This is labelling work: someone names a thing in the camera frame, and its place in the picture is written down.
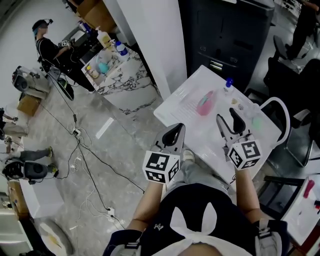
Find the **white neckerchief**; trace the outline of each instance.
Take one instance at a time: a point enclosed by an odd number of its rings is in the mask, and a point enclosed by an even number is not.
[[[251,256],[251,254],[245,249],[233,243],[214,236],[210,236],[209,234],[211,234],[215,230],[216,224],[217,213],[210,202],[207,204],[203,214],[201,232],[195,232],[188,229],[184,215],[178,207],[175,207],[172,214],[170,227],[175,232],[185,237],[185,239],[167,246],[166,248],[155,253],[153,256],[177,256],[185,249],[187,249],[190,245],[197,243],[204,243],[213,246],[223,256]]]

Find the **black pants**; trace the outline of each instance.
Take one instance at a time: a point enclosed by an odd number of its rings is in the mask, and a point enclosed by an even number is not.
[[[310,13],[306,6],[302,7],[301,14],[296,25],[292,45],[287,51],[289,60],[296,58],[304,46],[307,36],[310,36],[315,28],[316,19],[315,14]]]
[[[95,88],[89,82],[88,78],[85,74],[81,71],[80,66],[74,65],[72,70],[69,73],[65,73],[70,79],[75,81],[77,84],[82,86],[83,88],[87,89],[89,92],[93,92]]]

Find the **blue bottle cap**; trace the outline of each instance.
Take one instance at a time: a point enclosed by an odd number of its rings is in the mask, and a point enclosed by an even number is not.
[[[226,79],[225,86],[228,87],[228,88],[230,88],[230,87],[233,85],[233,83],[234,83],[234,80],[233,80],[231,77],[228,77],[228,78]]]

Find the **white wall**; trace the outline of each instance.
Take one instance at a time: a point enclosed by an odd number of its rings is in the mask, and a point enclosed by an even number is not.
[[[0,33],[0,107],[18,101],[20,92],[11,82],[17,66],[31,69],[37,65],[32,26],[41,19],[53,19],[46,36],[56,44],[78,22],[76,15],[65,9],[61,0],[25,0],[18,7]]]
[[[163,99],[186,79],[178,0],[117,0]]]
[[[117,25],[120,32],[126,39],[126,41],[123,43],[127,43],[129,46],[134,45],[136,43],[136,39],[129,27],[129,24],[122,10],[120,9],[117,0],[103,0],[103,2],[107,7],[108,11],[110,12],[112,18],[114,19],[115,24]]]

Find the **sneaker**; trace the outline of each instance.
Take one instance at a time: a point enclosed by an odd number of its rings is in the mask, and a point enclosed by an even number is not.
[[[50,153],[48,154],[48,158],[52,158],[52,156],[54,155],[54,150],[52,149],[52,147],[48,147],[48,149],[50,150]]]
[[[50,163],[50,164],[48,165],[48,167],[52,167],[52,173],[53,173],[53,174],[58,171],[58,168],[57,168],[53,163]]]
[[[182,161],[186,160],[192,161],[193,163],[195,162],[195,154],[189,149],[183,151]]]

